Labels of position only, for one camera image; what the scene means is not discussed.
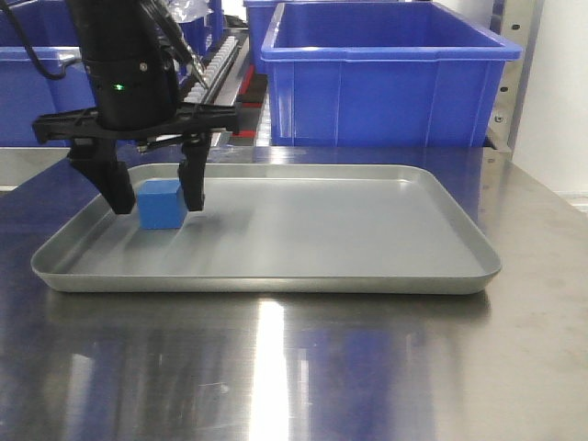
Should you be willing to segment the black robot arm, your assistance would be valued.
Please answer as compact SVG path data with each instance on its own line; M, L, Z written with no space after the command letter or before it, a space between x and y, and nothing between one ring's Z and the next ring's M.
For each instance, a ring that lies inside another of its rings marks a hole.
M196 54L162 1L70 1L67 4L96 105L42 115L32 124L38 142L67 140L68 159L117 214L135 194L118 141L146 150L179 144L178 177L187 209L204 207L204 174L215 129L238 130L234 106L184 102L175 64L205 81Z

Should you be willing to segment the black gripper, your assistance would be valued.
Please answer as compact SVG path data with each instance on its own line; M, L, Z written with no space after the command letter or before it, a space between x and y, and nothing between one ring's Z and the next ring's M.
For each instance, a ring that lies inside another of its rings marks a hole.
M118 61L82 59L96 105L46 114L32 122L37 141L71 141L70 166L99 191L115 214L130 214L135 194L115 140L175 135L185 156L178 178L188 211L204 208L204 175L213 129L238 130L236 108L183 102L173 57L143 54Z

